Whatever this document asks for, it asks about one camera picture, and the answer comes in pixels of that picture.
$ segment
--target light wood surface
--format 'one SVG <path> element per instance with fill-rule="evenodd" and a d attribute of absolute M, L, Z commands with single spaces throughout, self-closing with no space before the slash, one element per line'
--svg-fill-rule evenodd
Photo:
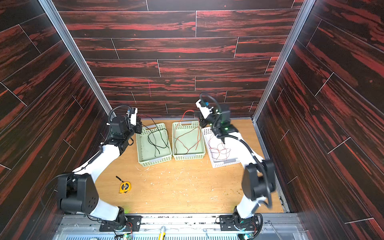
<path fill-rule="evenodd" d="M 172 123 L 161 120 L 169 131 L 172 144 Z M 152 121 L 143 120 L 144 125 Z M 263 156 L 250 119 L 233 120 L 250 147 Z M 129 181 L 132 189 L 119 193 L 120 177 Z M 96 181 L 102 200 L 124 207 L 126 213 L 232 213 L 241 201 L 243 167 L 234 164 L 212 168 L 208 153 L 203 159 L 164 162 L 142 167 L 137 162 L 136 143 L 113 161 Z M 261 206 L 257 212 L 283 212 L 277 192 L 272 193 L 273 208 Z"/>

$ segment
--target dark red wood wall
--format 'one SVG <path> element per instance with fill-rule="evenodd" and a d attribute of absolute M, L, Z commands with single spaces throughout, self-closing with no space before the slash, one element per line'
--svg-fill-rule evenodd
<path fill-rule="evenodd" d="M 383 3 L 317 0 L 257 119 L 314 240 L 384 239 Z"/>
<path fill-rule="evenodd" d="M 178 117 L 205 91 L 250 117 L 302 1 L 54 3 L 112 107 Z"/>
<path fill-rule="evenodd" d="M 61 217 L 44 186 L 95 153 L 106 114 L 38 1 L 0 8 L 0 239 L 50 239 Z"/>

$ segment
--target green plastic basket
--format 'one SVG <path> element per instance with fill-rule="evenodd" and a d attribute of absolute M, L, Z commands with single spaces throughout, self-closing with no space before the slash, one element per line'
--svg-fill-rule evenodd
<path fill-rule="evenodd" d="M 155 146 L 149 143 L 148 141 L 148 135 L 152 132 L 149 136 L 149 139 L 158 146 L 163 146 L 164 142 L 168 142 L 168 147 L 166 148 L 160 148 L 157 149 L 160 151 L 160 153 L 156 150 Z M 137 145 L 137 158 L 139 160 L 139 163 L 143 167 L 147 167 L 150 165 L 167 162 L 172 159 L 172 152 L 170 149 L 170 144 L 168 140 L 168 135 L 166 131 L 166 125 L 164 123 L 157 123 L 156 125 L 150 125 L 148 128 L 144 127 L 142 128 L 141 134 L 136 135 L 136 145 Z"/>
<path fill-rule="evenodd" d="M 183 135 L 194 128 L 196 129 L 193 130 L 192 132 L 186 135 Z M 198 133 L 200 133 L 200 136 L 199 136 L 200 141 L 197 144 L 197 148 L 196 148 L 196 146 L 194 145 L 196 145 Z M 173 153 L 173 156 L 175 157 L 175 160 L 201 159 L 204 157 L 205 146 L 204 146 L 203 134 L 199 126 L 199 121 L 174 122 L 172 124 L 172 153 Z"/>

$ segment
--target white plastic basket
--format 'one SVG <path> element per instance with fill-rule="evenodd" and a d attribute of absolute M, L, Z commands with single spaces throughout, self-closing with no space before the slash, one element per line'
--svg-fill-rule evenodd
<path fill-rule="evenodd" d="M 157 151 L 155 146 L 149 143 L 148 141 L 148 135 L 150 141 L 152 141 L 154 144 L 158 146 L 163 146 L 164 142 L 168 143 L 168 147 L 166 148 L 160 148 L 157 149 L 160 151 L 160 153 Z M 164 123 L 157 123 L 156 125 L 150 125 L 148 128 L 144 127 L 142 128 L 141 134 L 136 135 L 136 145 L 137 145 L 137 158 L 139 160 L 139 163 L 143 167 L 147 167 L 150 165 L 167 162 L 172 159 L 172 152 L 170 149 L 170 144 L 168 140 L 168 135 L 166 131 L 166 125 Z"/>
<path fill-rule="evenodd" d="M 218 139 L 217 137 L 215 137 L 214 133 L 211 130 L 211 127 L 203 128 L 203 136 L 204 136 L 205 146 L 207 147 L 209 159 L 211 160 L 211 164 L 213 168 L 240 163 L 240 160 L 236 157 L 236 152 L 231 151 L 231 148 L 229 148 L 226 144 L 222 145 L 221 139 Z M 226 148 L 229 153 L 227 155 L 225 154 L 219 155 L 216 153 L 217 151 L 210 150 L 210 147 L 217 148 L 217 146 L 221 147 L 219 148 L 220 150 L 223 148 Z"/>
<path fill-rule="evenodd" d="M 186 148 L 191 148 L 188 154 L 186 154 Z M 199 121 L 174 122 L 172 124 L 172 153 L 175 160 L 201 159 L 204 157 L 205 147 Z"/>

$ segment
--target tape measure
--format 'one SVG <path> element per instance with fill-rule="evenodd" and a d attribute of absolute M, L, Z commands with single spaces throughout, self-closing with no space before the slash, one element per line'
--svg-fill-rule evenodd
<path fill-rule="evenodd" d="M 119 178 L 118 176 L 116 176 L 117 179 L 119 179 L 122 183 L 120 184 L 120 193 L 127 193 L 131 190 L 131 183 L 130 182 L 124 182 L 123 180 L 121 180 L 121 178 Z"/>

